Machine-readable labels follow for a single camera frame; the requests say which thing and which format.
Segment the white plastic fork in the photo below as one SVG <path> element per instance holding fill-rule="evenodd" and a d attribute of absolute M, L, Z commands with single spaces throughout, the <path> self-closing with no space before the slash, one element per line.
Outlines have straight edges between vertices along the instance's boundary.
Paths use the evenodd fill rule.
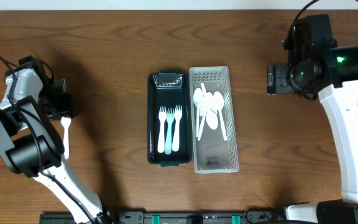
<path fill-rule="evenodd" d="M 172 151 L 177 152 L 179 150 L 179 146 L 180 146 L 180 120 L 182 117 L 182 106 L 181 105 L 176 105 L 175 107 L 175 113 L 174 113 L 174 118 L 175 118 L 175 130 L 174 130 L 174 134 L 173 134 L 173 142 L 172 142 Z"/>
<path fill-rule="evenodd" d="M 160 129 L 158 136 L 157 150 L 159 153 L 163 153 L 165 149 L 165 121 L 167 118 L 167 109 L 164 106 L 160 107 L 158 118 L 160 121 Z"/>

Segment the black plastic basket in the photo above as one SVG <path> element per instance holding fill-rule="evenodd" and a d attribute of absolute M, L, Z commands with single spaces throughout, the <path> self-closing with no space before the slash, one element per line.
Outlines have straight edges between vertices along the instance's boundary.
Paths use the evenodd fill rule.
<path fill-rule="evenodd" d="M 187 76 L 162 70 L 150 74 L 147 84 L 148 162 L 162 167 L 190 162 L 192 131 Z"/>

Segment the mint green plastic fork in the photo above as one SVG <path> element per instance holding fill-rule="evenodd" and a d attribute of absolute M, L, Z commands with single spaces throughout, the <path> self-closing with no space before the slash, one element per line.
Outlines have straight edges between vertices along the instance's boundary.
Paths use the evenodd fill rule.
<path fill-rule="evenodd" d="M 170 108 L 167 111 L 167 136 L 165 140 L 165 154 L 170 155 L 172 153 L 172 123 L 174 120 L 174 109 Z"/>

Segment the white plastic spoon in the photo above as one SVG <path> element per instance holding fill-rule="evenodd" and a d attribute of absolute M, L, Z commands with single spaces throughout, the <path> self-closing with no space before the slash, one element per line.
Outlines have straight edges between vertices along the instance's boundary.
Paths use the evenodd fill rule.
<path fill-rule="evenodd" d="M 198 133 L 198 140 L 199 141 L 201 140 L 201 136 L 202 136 L 202 133 L 203 133 L 206 114 L 208 113 L 208 110 L 210 109 L 210 107 L 212 105 L 212 98 L 213 98 L 213 94 L 211 92 L 207 92 L 206 95 L 203 98 L 203 104 L 202 104 L 203 116 L 202 116 L 202 119 L 201 119 L 200 130 L 199 130 L 199 133 Z"/>
<path fill-rule="evenodd" d="M 203 95 L 205 96 L 207 91 L 206 91 L 206 87 L 205 87 L 204 83 L 201 83 L 201 89 L 203 91 Z M 213 98 L 212 98 L 212 105 L 211 105 L 210 109 L 208 110 L 208 113 L 206 114 L 205 120 L 206 120 L 208 126 L 211 129 L 215 130 L 218 127 L 218 118 L 217 118 L 216 113 L 213 111 L 212 106 L 213 106 Z"/>
<path fill-rule="evenodd" d="M 194 93 L 193 93 L 193 103 L 196 106 L 196 116 L 195 116 L 195 120 L 196 120 L 196 137 L 199 136 L 199 127 L 200 127 L 200 122 L 199 122 L 199 117 L 200 117 L 200 104 L 203 101 L 203 92 L 201 90 L 201 88 L 196 88 Z"/>
<path fill-rule="evenodd" d="M 220 119 L 223 139 L 225 141 L 227 141 L 226 127 L 225 127 L 224 118 L 223 118 L 224 98 L 223 98 L 223 95 L 219 91 L 215 91 L 213 94 L 213 106 L 219 113 L 219 119 Z"/>

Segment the clear plastic basket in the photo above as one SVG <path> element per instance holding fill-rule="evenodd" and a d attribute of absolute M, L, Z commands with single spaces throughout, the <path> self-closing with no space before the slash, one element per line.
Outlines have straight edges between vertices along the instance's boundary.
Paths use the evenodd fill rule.
<path fill-rule="evenodd" d="M 192 67 L 189 78 L 195 172 L 237 172 L 239 159 L 228 67 Z"/>

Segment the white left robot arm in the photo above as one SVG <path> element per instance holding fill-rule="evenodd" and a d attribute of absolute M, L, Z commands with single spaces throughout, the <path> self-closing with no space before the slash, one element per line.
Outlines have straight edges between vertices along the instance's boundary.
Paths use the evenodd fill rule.
<path fill-rule="evenodd" d="M 33 56 L 3 61 L 7 86 L 0 103 L 0 155 L 15 174 L 46 186 L 69 209 L 75 223 L 111 223 L 100 197 L 67 163 L 68 126 L 60 135 L 53 120 L 71 120 L 66 81 L 47 75 L 49 65 Z"/>

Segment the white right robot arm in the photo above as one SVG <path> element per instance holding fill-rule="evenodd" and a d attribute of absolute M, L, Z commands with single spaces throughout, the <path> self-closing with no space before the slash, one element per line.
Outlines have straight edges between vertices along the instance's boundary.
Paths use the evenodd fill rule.
<path fill-rule="evenodd" d="M 283 209 L 284 223 L 358 223 L 358 46 L 339 47 L 327 14 L 291 24 L 283 47 L 288 62 L 270 65 L 267 93 L 319 100 L 333 133 L 341 198 Z"/>

